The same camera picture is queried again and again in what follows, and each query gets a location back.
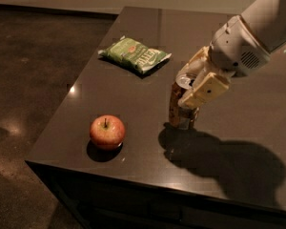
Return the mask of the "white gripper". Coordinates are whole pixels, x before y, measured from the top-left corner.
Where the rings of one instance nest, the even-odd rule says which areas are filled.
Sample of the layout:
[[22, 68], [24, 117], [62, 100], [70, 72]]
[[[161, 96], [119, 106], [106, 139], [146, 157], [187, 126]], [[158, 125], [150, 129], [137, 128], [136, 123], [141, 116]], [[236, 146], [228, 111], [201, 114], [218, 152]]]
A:
[[[218, 68], [248, 76], [270, 61], [270, 54], [254, 37], [240, 15], [233, 16], [213, 36], [208, 47], [202, 47], [177, 73], [176, 80], [196, 78], [208, 63], [209, 55]], [[226, 77], [208, 73], [201, 83], [189, 89], [178, 100], [183, 109], [195, 109], [229, 90]]]

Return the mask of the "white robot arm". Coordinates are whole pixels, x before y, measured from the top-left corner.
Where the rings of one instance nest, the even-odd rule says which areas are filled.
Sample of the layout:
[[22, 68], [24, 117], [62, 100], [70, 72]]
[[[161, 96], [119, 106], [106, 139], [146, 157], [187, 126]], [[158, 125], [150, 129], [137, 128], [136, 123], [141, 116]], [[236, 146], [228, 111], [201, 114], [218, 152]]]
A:
[[195, 109], [229, 89], [231, 78], [247, 76], [270, 61], [286, 44], [286, 0], [255, 0], [231, 17], [208, 47], [201, 48], [175, 80], [185, 93], [183, 109]]

